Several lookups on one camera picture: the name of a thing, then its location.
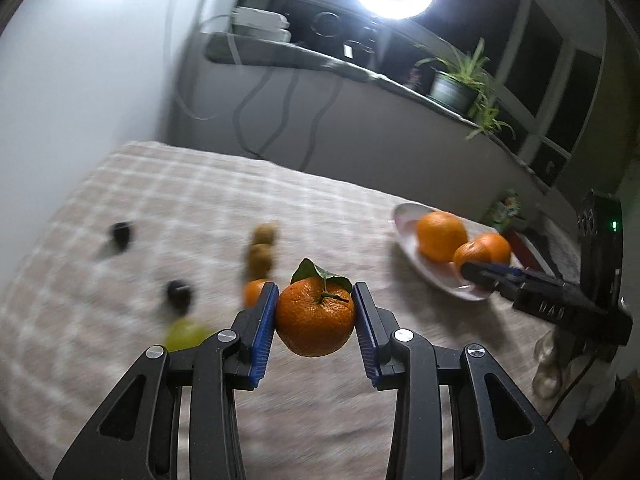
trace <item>metal screw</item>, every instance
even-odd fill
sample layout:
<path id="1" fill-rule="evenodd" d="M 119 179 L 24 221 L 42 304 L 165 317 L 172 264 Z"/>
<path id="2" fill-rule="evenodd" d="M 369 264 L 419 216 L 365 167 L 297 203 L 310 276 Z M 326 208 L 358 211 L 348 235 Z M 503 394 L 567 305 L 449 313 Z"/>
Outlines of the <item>metal screw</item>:
<path id="1" fill-rule="evenodd" d="M 158 359 L 162 354 L 164 354 L 164 348 L 160 345 L 153 345 L 146 349 L 145 355 L 149 359 Z"/>
<path id="2" fill-rule="evenodd" d="M 233 330 L 223 330 L 218 334 L 218 341 L 223 343 L 229 343 L 236 338 L 236 333 Z"/>
<path id="3" fill-rule="evenodd" d="M 473 343 L 466 348 L 466 353 L 471 357 L 482 357 L 485 352 L 486 350 L 476 343 Z"/>
<path id="4" fill-rule="evenodd" d="M 403 341 L 406 343 L 407 341 L 411 341 L 411 339 L 414 338 L 414 333 L 411 332 L 411 330 L 401 328 L 400 330 L 396 330 L 394 332 L 394 337 L 398 339 L 398 341 Z"/>

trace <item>green grape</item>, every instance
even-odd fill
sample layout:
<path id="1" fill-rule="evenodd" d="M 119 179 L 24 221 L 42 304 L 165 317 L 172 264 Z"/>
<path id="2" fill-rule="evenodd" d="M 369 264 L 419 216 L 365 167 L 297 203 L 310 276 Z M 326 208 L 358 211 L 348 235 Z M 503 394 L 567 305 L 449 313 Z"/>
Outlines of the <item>green grape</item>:
<path id="1" fill-rule="evenodd" d="M 198 346 L 211 332 L 200 323 L 181 317 L 169 327 L 164 346 L 169 352 Z"/>

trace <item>tangerine leaf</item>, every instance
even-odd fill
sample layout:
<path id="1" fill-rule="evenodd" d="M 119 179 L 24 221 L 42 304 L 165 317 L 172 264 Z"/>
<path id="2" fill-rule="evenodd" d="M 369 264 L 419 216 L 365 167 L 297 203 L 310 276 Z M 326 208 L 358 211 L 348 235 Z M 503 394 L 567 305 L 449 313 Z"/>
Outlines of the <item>tangerine leaf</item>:
<path id="1" fill-rule="evenodd" d="M 305 258 L 300 262 L 296 272 L 294 272 L 291 277 L 291 283 L 299 282 L 305 278 L 320 278 L 325 282 L 331 281 L 346 290 L 349 294 L 351 294 L 351 289 L 353 288 L 348 278 L 339 276 L 338 274 L 334 274 L 328 270 L 324 270 L 322 267 L 313 263 L 309 258 Z"/>

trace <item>kiwi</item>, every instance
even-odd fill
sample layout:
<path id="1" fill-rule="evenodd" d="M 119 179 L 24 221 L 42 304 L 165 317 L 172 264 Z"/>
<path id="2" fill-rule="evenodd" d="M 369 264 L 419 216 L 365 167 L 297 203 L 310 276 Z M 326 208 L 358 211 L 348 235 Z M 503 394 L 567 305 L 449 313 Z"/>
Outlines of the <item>kiwi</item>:
<path id="1" fill-rule="evenodd" d="M 278 233 L 278 225 L 275 222 L 268 222 L 267 224 L 258 224 L 254 229 L 253 245 L 267 244 L 273 245 L 276 241 L 276 235 Z"/>
<path id="2" fill-rule="evenodd" d="M 273 264 L 271 246 L 268 244 L 250 246 L 247 259 L 252 280 L 266 278 Z"/>

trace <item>plant pot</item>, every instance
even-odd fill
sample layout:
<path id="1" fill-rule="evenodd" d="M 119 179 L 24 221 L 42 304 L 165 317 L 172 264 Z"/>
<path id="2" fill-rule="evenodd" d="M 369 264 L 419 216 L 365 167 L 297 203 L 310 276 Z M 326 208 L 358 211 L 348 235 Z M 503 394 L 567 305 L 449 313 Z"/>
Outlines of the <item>plant pot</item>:
<path id="1" fill-rule="evenodd" d="M 429 98 L 466 117 L 478 98 L 478 90 L 449 78 L 444 72 L 436 71 Z"/>

